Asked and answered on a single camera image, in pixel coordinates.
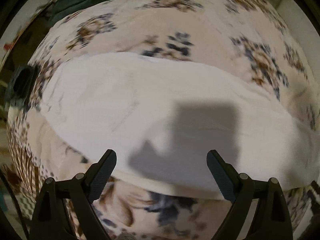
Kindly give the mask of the white pants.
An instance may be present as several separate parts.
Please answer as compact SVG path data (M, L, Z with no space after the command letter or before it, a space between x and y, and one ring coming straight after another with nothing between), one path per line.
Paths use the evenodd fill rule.
M220 199L207 167L216 150L238 172L284 190L319 175L319 134L265 90L219 68L134 53L61 64L40 111L90 161L112 149L113 176L171 196Z

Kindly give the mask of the floral cream bedspread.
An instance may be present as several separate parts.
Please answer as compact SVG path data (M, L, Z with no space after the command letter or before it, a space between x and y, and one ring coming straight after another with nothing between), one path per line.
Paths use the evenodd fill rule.
M56 22L8 86L12 167L5 171L32 238L87 239L62 187L100 159L90 161L64 142L41 114L40 100L61 64L107 53L219 68L265 90L319 134L319 84L302 47L268 1L101 2ZM113 172L92 204L110 239L213 239L232 206L222 194L220 199L161 194ZM253 180L255 197L237 239L319 239L319 226L304 222L307 212L319 209L319 175L289 190L274 177Z

